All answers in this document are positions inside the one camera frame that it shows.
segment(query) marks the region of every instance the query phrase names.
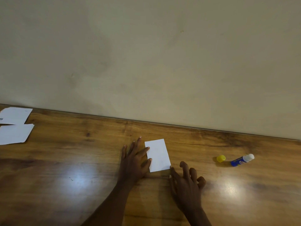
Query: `person's left hand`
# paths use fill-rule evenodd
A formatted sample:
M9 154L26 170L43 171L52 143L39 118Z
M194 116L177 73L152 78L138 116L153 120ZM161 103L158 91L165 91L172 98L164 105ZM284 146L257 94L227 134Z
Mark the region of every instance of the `person's left hand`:
M149 171L152 159L148 159L141 162L142 157L145 156L149 147L143 148L139 151L139 143L141 137L137 142L132 142L129 152L126 154L127 145L122 148L121 163L118 174L118 182L125 182L126 184L133 186L139 179Z

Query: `paper sheet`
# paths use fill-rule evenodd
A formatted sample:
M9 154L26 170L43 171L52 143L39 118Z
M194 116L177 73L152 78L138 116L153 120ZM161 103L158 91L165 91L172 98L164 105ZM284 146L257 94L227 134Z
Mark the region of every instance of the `paper sheet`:
M24 143L34 124L2 125L0 127L0 145Z
M32 108L5 108L0 112L0 124L24 124Z
M150 147L146 152L148 159L152 158L150 172L163 171L170 168L170 160L164 139L146 141L145 147Z

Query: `blue glue stick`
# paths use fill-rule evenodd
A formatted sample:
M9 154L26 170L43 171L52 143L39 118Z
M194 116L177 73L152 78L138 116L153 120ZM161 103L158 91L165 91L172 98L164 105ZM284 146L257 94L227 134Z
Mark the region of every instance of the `blue glue stick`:
M231 165L236 167L236 166L241 165L243 163L250 162L252 159L255 159L254 155L253 154L248 154L246 156L243 156L243 157L240 157L236 160L231 161Z

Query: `yellow cap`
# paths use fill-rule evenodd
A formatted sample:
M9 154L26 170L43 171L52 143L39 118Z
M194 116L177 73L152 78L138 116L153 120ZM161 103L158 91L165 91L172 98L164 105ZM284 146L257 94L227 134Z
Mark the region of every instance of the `yellow cap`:
M221 156L216 157L216 160L217 160L218 162L224 162L224 161L226 160L226 157L223 156L223 155L221 155Z

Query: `beige wall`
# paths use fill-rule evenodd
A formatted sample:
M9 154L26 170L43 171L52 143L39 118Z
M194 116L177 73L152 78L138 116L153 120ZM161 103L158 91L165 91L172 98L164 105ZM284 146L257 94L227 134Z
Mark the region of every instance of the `beige wall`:
M0 103L301 139L301 0L0 0Z

